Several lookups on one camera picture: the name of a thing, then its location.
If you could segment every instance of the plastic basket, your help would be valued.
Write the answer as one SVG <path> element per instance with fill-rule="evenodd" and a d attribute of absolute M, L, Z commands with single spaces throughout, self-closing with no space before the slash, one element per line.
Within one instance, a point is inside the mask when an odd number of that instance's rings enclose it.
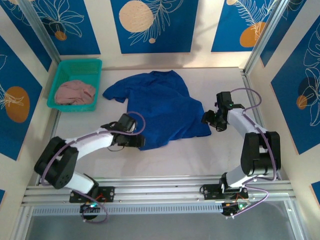
<path fill-rule="evenodd" d="M 47 101 L 49 108 L 58 109 L 61 112 L 89 112 L 96 109 L 102 61 L 99 59 L 72 59 L 64 60 L 59 63 L 56 71 L 50 94 Z M 95 87 L 94 101 L 85 105 L 59 105 L 55 103 L 55 94 L 61 84 L 81 80 L 86 84 Z"/>

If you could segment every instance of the blue cloth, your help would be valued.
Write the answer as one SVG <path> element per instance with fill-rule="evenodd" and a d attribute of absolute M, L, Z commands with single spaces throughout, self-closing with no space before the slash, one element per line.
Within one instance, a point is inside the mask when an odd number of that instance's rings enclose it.
<path fill-rule="evenodd" d="M 110 86 L 103 96 L 120 103 L 128 98 L 127 111 L 143 115 L 145 146 L 140 150 L 159 148 L 171 140 L 211 135 L 209 126 L 201 123 L 202 103 L 189 96 L 184 80 L 173 70 L 127 77 Z M 132 117 L 139 131 L 143 122 Z"/>

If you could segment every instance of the metal bracket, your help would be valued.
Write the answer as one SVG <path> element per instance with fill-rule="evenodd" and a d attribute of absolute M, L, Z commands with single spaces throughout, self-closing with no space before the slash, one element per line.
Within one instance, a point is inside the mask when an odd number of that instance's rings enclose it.
<path fill-rule="evenodd" d="M 113 203 L 115 196 L 114 186 L 99 186 L 97 190 L 96 200 L 100 203 Z M 87 203 L 89 200 L 84 196 L 72 191 L 70 193 L 69 202 L 72 204 L 83 204 Z"/>
<path fill-rule="evenodd" d="M 248 190 L 242 188 L 241 191 L 222 193 L 220 184 L 205 184 L 200 188 L 200 193 L 204 195 L 204 200 L 235 200 L 238 198 L 248 199 Z"/>

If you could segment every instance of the shirt sleeve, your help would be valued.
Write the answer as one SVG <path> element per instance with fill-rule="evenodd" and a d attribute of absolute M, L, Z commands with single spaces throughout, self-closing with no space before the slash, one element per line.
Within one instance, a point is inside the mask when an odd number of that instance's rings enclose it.
<path fill-rule="evenodd" d="M 142 73 L 124 78 L 112 86 L 108 87 L 102 94 L 108 100 L 115 99 L 117 102 L 123 103 L 129 97 L 130 92 L 143 83 L 147 73 Z"/>

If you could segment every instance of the beige circle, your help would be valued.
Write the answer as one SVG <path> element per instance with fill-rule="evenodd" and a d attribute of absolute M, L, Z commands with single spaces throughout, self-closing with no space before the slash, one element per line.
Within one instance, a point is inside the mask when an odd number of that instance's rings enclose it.
<path fill-rule="evenodd" d="M 18 5 L 17 0 L 8 0 L 10 3 L 14 4 L 14 5 Z"/>
<path fill-rule="evenodd" d="M 226 4 L 228 5 L 234 5 L 236 2 L 238 2 L 238 0 L 226 0 Z"/>
<path fill-rule="evenodd" d="M 142 1 L 128 1 L 119 12 L 121 25 L 131 33 L 140 33 L 154 22 L 154 15 L 151 9 Z"/>
<path fill-rule="evenodd" d="M 154 44 L 155 42 L 156 42 L 156 40 L 154 38 L 149 39 L 149 43 Z"/>

